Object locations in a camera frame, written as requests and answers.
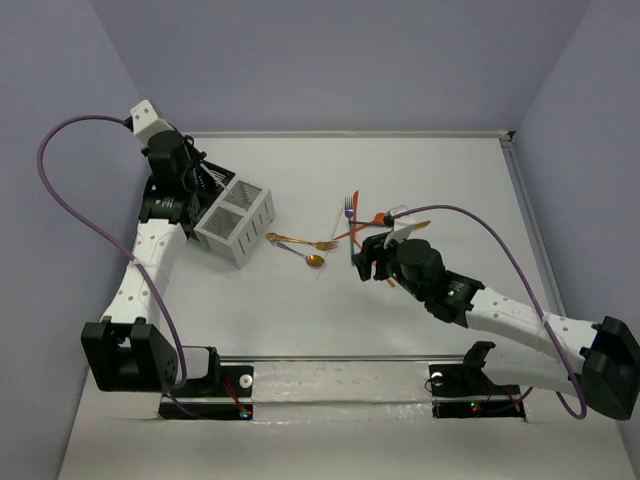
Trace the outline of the gold knife black handle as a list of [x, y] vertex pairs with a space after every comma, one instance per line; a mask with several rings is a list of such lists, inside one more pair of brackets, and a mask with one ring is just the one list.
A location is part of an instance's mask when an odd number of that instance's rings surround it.
[[422, 221], [419, 223], [415, 223], [413, 224], [411, 227], [408, 227], [406, 225], [400, 225], [400, 226], [389, 226], [389, 225], [385, 225], [383, 222], [369, 222], [369, 223], [363, 223], [363, 226], [367, 226], [367, 227], [372, 227], [372, 228], [385, 228], [387, 230], [390, 231], [396, 231], [399, 230], [399, 233], [397, 234], [393, 234], [393, 237], [396, 240], [400, 240], [400, 239], [407, 239], [412, 232], [417, 231], [417, 230], [421, 230], [427, 226], [429, 226], [431, 224], [430, 220], [426, 220], [426, 221]]

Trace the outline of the orange chopstick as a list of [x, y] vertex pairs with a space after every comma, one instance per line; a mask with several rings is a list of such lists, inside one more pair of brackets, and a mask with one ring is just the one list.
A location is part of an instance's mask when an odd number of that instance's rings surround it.
[[[357, 235], [356, 235], [355, 229], [352, 229], [351, 239], [352, 239], [352, 243], [353, 243], [353, 246], [354, 246], [354, 250], [360, 251], [362, 249], [362, 244], [357, 239]], [[396, 287], [396, 283], [391, 278], [387, 278], [386, 282], [391, 288], [395, 288]]]

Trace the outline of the white chopstick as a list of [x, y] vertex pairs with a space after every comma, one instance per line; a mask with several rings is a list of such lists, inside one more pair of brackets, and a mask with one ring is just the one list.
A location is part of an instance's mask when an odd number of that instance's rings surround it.
[[[338, 229], [338, 226], [339, 226], [339, 223], [340, 223], [340, 219], [343, 217], [343, 213], [344, 213], [343, 207], [339, 207], [339, 208], [338, 208], [338, 211], [337, 211], [337, 213], [336, 213], [336, 216], [335, 216], [334, 222], [333, 222], [332, 229], [331, 229], [330, 234], [329, 234], [329, 238], [328, 238], [328, 240], [327, 240], [327, 241], [329, 241], [329, 242], [336, 242], [336, 241], [334, 240], [334, 237], [336, 236], [336, 232], [337, 232], [337, 229]], [[320, 278], [321, 278], [321, 275], [322, 275], [322, 273], [323, 273], [323, 269], [324, 269], [324, 268], [327, 266], [327, 264], [328, 264], [328, 260], [327, 260], [327, 258], [328, 258], [328, 256], [329, 256], [329, 254], [330, 254], [330, 253], [331, 253], [331, 251], [327, 250], [327, 251], [325, 251], [325, 252], [322, 254], [322, 260], [323, 260], [324, 262], [323, 262], [323, 264], [320, 266], [320, 269], [318, 270], [318, 273], [317, 273], [317, 275], [316, 275], [316, 282], [319, 282], [319, 280], [320, 280]]]
[[198, 176], [198, 182], [203, 192], [208, 195], [219, 196], [222, 192], [229, 192], [228, 187], [216, 179], [214, 173], [205, 165], [201, 164], [196, 167], [195, 173]]

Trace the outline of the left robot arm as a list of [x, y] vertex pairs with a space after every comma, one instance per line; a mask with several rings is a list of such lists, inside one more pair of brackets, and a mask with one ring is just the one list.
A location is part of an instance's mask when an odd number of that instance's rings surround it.
[[153, 134], [143, 150], [151, 174], [145, 185], [134, 245], [116, 294], [97, 322], [83, 327], [81, 343], [98, 388], [106, 392], [162, 393], [186, 381], [209, 395], [221, 370], [187, 361], [163, 300], [177, 256], [221, 189], [202, 168], [204, 153], [175, 130]]

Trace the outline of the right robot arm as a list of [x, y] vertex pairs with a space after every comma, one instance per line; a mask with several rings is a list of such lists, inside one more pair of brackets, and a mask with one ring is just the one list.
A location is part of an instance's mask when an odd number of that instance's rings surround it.
[[423, 239], [397, 242], [387, 233], [374, 235], [351, 259], [361, 280], [393, 279], [436, 319], [529, 348], [527, 354], [513, 354], [494, 342], [475, 342], [460, 368], [468, 390], [526, 385], [583, 398], [611, 419], [631, 418], [639, 396], [639, 343], [625, 322], [538, 313], [446, 269], [440, 253]]

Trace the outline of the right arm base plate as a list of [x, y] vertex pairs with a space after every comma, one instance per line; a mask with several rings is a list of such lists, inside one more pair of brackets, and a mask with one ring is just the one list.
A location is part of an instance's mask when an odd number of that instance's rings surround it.
[[496, 385], [462, 364], [430, 365], [424, 388], [435, 419], [526, 419], [519, 386]]

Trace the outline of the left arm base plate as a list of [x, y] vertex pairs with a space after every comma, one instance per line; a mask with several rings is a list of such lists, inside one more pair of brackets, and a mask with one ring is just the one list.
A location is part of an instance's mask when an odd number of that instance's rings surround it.
[[188, 380], [174, 393], [178, 404], [162, 397], [158, 416], [165, 420], [252, 420], [254, 367], [223, 364], [220, 372], [218, 382], [206, 377]]

